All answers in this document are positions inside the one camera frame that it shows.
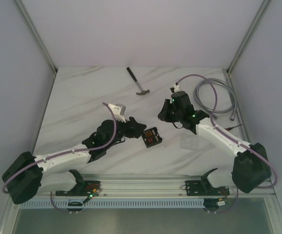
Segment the black fuse box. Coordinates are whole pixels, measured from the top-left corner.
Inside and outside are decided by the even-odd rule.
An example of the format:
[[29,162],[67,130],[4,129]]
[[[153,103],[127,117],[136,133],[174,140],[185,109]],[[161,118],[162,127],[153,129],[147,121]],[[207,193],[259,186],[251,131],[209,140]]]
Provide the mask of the black fuse box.
[[162,138],[158,134],[158,130],[156,127],[145,130],[142,133],[142,139],[146,148],[153,147],[162,142]]

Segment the clear plastic fuse box cover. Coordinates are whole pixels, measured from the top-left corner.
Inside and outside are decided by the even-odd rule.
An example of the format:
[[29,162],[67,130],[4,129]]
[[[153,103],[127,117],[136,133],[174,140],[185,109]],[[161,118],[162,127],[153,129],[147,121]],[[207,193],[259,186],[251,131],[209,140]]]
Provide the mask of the clear plastic fuse box cover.
[[199,140],[193,135],[182,134],[180,136],[180,148],[186,150],[195,150],[198,149]]

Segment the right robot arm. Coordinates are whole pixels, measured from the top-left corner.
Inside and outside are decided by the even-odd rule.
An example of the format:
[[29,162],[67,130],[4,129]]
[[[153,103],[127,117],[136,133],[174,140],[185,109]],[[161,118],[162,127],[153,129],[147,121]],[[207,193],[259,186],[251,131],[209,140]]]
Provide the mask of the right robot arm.
[[201,190],[205,194],[231,186],[247,194],[271,176],[265,147],[236,138],[220,127],[212,116],[195,110],[186,92],[175,92],[166,99],[158,119],[172,124],[181,123],[183,128],[206,139],[231,158],[231,170],[214,168],[201,176]]

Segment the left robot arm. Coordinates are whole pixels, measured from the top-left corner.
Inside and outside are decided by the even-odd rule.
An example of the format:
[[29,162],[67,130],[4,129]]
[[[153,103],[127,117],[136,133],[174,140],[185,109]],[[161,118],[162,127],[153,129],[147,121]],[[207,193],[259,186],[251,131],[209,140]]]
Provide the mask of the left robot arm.
[[36,195],[55,192],[57,195],[86,195],[86,181],[80,170],[106,154],[123,138],[140,138],[146,125],[135,118],[105,120],[87,139],[75,147],[49,155],[34,156],[27,151],[18,156],[2,175],[14,204],[22,204]]

